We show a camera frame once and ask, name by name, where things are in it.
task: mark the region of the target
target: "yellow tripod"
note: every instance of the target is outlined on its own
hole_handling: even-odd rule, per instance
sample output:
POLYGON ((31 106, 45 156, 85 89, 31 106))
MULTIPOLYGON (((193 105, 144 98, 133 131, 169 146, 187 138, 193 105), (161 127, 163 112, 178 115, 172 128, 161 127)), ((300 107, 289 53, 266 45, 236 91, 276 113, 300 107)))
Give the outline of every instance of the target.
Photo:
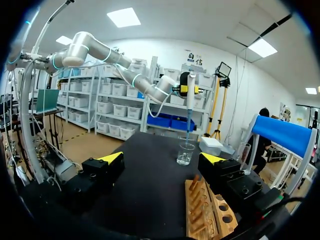
POLYGON ((221 127, 221 122, 222 122, 222 118, 224 116, 225 107, 226 107, 227 90, 228 90, 228 88, 224 87, 223 102, 222 102, 222 108, 221 108, 221 113, 220 113, 220 119, 218 120, 218 127, 216 130, 214 130, 214 132, 210 136, 211 138, 219 139, 219 141, 221 141, 220 127, 221 127))
POLYGON ((217 105, 217 100, 218 100, 218 95, 219 95, 219 88, 220 88, 220 77, 218 77, 217 83, 216 83, 216 91, 215 91, 215 95, 214 95, 214 101, 213 101, 213 106, 212 106, 212 111, 209 117, 209 123, 208 123, 208 127, 206 128, 206 133, 204 134, 205 137, 209 138, 210 137, 210 130, 211 130, 211 124, 212 124, 212 119, 214 117, 215 114, 215 110, 216 110, 216 105, 217 105))

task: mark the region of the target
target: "glass beaker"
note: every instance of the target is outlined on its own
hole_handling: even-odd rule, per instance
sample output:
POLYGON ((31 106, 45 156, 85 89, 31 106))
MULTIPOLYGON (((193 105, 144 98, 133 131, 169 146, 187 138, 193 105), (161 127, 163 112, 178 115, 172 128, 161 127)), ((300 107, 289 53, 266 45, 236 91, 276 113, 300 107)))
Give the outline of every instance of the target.
POLYGON ((244 167, 244 165, 246 163, 250 149, 251 149, 251 145, 246 142, 241 142, 238 147, 236 160, 239 163, 241 163, 240 170, 242 170, 242 168, 244 167))
POLYGON ((187 166, 190 163, 192 153, 194 152, 195 145, 187 142, 180 143, 178 157, 176 162, 180 165, 187 166))

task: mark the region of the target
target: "white wall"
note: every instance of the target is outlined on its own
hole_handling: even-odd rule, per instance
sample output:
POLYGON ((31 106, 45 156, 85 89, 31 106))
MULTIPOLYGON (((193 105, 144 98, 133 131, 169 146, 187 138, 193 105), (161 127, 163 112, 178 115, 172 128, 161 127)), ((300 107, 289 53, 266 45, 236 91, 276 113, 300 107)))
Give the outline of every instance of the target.
POLYGON ((320 108, 320 100, 297 99, 296 104, 320 108))
MULTIPOLYGON (((229 75, 231 87, 227 93, 226 107, 221 126, 221 138, 225 139, 230 127, 237 92, 236 56, 226 51, 189 41, 173 39, 127 39, 108 42, 110 47, 118 47, 125 56, 130 58, 146 59, 150 65, 152 56, 158 57, 158 63, 164 68, 181 69, 181 65, 187 63, 189 52, 200 55, 203 60, 203 68, 207 73, 213 74, 215 68, 224 62, 232 67, 229 75)), ((238 58, 239 81, 242 75, 244 60, 238 58)), ((218 124, 223 89, 219 91, 217 108, 213 117, 211 131, 218 124)), ((241 137, 241 126, 248 126, 253 115, 266 107, 270 115, 279 116, 280 102, 289 106, 292 115, 295 111, 295 98, 274 78, 253 64, 245 63, 243 79, 238 91, 237 105, 234 117, 234 131, 230 138, 230 144, 236 147, 241 137)))

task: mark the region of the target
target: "tube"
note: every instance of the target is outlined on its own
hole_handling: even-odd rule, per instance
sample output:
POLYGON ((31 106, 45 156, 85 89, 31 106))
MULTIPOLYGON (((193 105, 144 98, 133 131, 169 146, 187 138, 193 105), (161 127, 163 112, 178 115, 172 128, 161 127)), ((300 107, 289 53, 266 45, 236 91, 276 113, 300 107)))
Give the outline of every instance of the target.
POLYGON ((29 111, 28 111, 29 90, 32 83, 30 78, 32 76, 32 69, 33 69, 31 65, 34 63, 34 61, 35 60, 32 60, 32 62, 30 62, 29 65, 26 67, 22 81, 21 81, 21 87, 23 90, 20 91, 21 101, 20 101, 19 111, 20 111, 20 117, 21 117, 21 129, 22 129, 23 141, 25 144, 25 150, 29 158, 29 161, 32 165, 35 179, 39 184, 41 184, 45 180, 45 177, 47 178, 48 176, 47 176, 47 173, 41 168, 41 165, 37 158, 37 153, 32 141, 33 137, 31 135, 29 111))

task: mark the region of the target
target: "poster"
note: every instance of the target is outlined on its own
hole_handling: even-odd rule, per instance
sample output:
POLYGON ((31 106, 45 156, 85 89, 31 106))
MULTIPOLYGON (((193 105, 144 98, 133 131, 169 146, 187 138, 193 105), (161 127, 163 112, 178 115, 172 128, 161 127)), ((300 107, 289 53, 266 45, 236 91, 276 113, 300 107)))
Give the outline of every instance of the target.
POLYGON ((279 119, 284 122, 290 122, 290 119, 291 119, 290 108, 282 102, 280 102, 279 119))

